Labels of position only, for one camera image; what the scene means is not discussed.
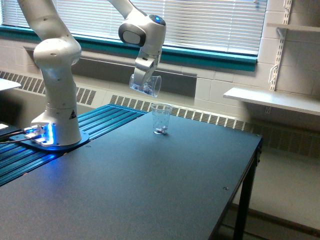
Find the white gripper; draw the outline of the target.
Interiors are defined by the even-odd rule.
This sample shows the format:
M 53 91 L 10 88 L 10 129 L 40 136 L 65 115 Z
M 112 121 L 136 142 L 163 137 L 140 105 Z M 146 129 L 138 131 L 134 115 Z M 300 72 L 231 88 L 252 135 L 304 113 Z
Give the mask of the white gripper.
M 138 86 L 142 86 L 144 82 L 148 81 L 153 72 L 156 70 L 158 63 L 161 58 L 162 51 L 160 50 L 158 54 L 152 55 L 146 53 L 140 48 L 138 56 L 135 60 L 134 69 L 134 82 Z

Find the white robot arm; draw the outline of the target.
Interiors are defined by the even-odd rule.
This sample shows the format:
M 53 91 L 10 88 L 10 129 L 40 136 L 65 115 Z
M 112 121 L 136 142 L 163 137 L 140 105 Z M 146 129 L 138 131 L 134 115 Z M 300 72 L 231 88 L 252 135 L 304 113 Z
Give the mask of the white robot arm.
M 62 148 L 84 140 L 77 117 L 76 84 L 72 66 L 81 56 L 81 46 L 50 0 L 21 0 L 20 9 L 41 42 L 33 52 L 45 86 L 45 111 L 32 121 L 33 132 L 24 136 L 39 146 Z M 157 97 L 161 77 L 155 76 L 166 35 L 165 20 L 146 14 L 129 0 L 114 0 L 112 5 L 123 16 L 118 29 L 122 42 L 139 47 L 134 73 L 130 77 L 131 89 Z

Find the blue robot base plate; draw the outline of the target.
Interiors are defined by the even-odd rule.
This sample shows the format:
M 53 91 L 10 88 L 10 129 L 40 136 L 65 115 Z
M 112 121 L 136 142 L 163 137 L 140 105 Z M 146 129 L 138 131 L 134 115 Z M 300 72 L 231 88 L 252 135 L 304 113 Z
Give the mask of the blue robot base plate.
M 42 146 L 38 143 L 35 143 L 33 140 L 21 141 L 21 144 L 24 147 L 31 148 L 34 150 L 47 151 L 47 152 L 70 152 L 76 148 L 83 146 L 88 143 L 90 140 L 90 136 L 85 131 L 80 131 L 81 140 L 77 143 L 71 145 L 57 145 L 57 146 Z

